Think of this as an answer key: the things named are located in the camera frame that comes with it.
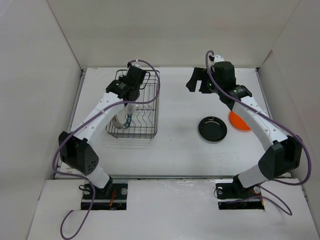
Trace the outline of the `clear glass plate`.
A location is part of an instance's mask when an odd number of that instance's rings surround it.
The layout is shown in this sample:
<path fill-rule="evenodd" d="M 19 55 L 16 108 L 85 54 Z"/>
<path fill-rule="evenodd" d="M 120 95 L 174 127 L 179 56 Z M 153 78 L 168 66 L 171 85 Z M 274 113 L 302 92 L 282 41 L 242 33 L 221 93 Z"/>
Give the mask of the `clear glass plate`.
<path fill-rule="evenodd" d="M 128 103 L 125 107 L 125 111 L 131 117 L 137 115 L 140 111 L 138 104 Z"/>

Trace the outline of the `white plate red characters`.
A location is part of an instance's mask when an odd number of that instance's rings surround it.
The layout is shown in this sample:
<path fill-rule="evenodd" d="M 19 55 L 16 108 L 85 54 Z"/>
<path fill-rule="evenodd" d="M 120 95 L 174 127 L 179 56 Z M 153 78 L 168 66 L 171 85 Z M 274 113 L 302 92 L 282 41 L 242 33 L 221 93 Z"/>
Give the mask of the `white plate red characters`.
<path fill-rule="evenodd" d="M 111 119 L 112 124 L 117 128 L 117 129 L 122 129 L 122 125 L 119 122 L 119 119 L 117 117 L 117 115 L 115 115 L 112 119 Z"/>

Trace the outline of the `white plate green rim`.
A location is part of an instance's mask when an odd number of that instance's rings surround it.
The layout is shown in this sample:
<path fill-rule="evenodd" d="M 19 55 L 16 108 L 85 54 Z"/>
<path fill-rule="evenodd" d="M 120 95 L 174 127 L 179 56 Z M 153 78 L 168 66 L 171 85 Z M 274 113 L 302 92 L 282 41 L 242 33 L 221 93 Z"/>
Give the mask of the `white plate green rim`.
<path fill-rule="evenodd" d="M 124 116 L 124 120 L 125 120 L 125 122 L 122 124 L 122 128 L 128 129 L 131 125 L 131 122 L 132 122 L 132 114 L 126 113 Z"/>

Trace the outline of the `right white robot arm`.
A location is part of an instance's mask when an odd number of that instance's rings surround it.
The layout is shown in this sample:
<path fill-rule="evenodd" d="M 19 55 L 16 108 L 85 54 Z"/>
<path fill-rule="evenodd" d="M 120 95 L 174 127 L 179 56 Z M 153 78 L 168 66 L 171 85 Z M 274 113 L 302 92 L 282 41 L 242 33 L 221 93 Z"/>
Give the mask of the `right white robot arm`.
<path fill-rule="evenodd" d="M 220 200 L 251 198 L 260 184 L 299 167 L 302 140 L 262 113 L 250 90 L 236 83 L 231 62 L 215 62 L 208 69 L 194 68 L 186 84 L 190 92 L 195 92 L 197 82 L 201 82 L 202 94 L 218 94 L 219 100 L 248 125 L 265 150 L 256 165 L 235 175 L 232 182 L 216 184 Z"/>

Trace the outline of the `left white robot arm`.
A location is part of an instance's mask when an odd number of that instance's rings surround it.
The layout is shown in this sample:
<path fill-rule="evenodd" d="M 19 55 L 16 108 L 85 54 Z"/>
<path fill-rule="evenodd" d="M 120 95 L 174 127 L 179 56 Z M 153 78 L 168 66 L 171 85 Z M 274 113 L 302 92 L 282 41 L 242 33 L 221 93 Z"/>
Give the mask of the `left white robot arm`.
<path fill-rule="evenodd" d="M 98 117 L 76 132 L 60 150 L 61 161 L 85 176 L 95 186 L 94 192 L 102 199 L 111 195 L 112 180 L 99 166 L 99 157 L 94 150 L 96 138 L 111 119 L 125 108 L 126 101 L 133 102 L 139 98 L 140 86 L 146 74 L 147 71 L 140 65 L 133 64 L 124 75 L 113 80 L 83 123 L 95 115 Z"/>

